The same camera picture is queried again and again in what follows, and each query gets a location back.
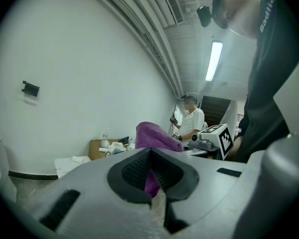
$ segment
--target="floor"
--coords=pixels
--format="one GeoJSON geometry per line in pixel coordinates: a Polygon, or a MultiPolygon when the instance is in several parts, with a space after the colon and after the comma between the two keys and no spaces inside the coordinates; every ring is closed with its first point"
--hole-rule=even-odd
{"type": "MultiPolygon", "coordinates": [[[[23,209],[35,199],[47,186],[54,181],[39,181],[39,180],[27,180],[10,177],[11,181],[17,188],[16,204],[23,209]]],[[[152,199],[152,212],[163,224],[164,211],[165,211],[166,196],[160,189],[157,196],[152,199]]]]}

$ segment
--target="white t-shirt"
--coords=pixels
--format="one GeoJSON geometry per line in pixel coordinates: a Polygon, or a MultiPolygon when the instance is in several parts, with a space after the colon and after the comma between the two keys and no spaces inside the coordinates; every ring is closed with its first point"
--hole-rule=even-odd
{"type": "MultiPolygon", "coordinates": [[[[205,122],[205,114],[204,112],[197,108],[191,114],[188,112],[185,114],[183,122],[181,124],[180,129],[178,130],[179,135],[185,135],[193,130],[202,131],[205,122]]],[[[189,140],[183,141],[183,145],[187,145],[189,140]]]]}

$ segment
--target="person in black shirt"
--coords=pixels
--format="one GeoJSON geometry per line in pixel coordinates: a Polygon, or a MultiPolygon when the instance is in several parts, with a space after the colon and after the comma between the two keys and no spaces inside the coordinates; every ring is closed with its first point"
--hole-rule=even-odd
{"type": "Polygon", "coordinates": [[[229,155],[246,163],[289,133],[273,96],[299,61],[299,23],[284,0],[213,0],[211,16],[220,28],[257,39],[242,131],[229,155]]]}

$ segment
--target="wall baseboard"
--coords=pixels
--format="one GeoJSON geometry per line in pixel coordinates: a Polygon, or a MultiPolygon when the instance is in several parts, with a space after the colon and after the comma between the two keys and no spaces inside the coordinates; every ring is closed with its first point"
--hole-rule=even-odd
{"type": "Polygon", "coordinates": [[[57,175],[37,175],[37,174],[17,173],[12,171],[9,171],[9,176],[14,178],[20,178],[20,179],[40,180],[40,181],[45,181],[45,180],[52,181],[58,179],[57,175]]]}

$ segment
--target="person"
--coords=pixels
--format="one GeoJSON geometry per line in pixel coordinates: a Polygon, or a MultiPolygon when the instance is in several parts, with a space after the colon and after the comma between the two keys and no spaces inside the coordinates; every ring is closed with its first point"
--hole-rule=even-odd
{"type": "Polygon", "coordinates": [[[257,39],[241,133],[229,154],[247,163],[289,133],[273,96],[299,61],[299,22],[284,0],[213,0],[211,16],[220,28],[257,39]]]}
{"type": "Polygon", "coordinates": [[[182,96],[187,113],[184,116],[182,125],[178,125],[175,118],[170,121],[178,128],[178,140],[183,145],[188,145],[193,134],[201,132],[205,122],[204,112],[197,108],[197,98],[195,96],[182,96]]]}

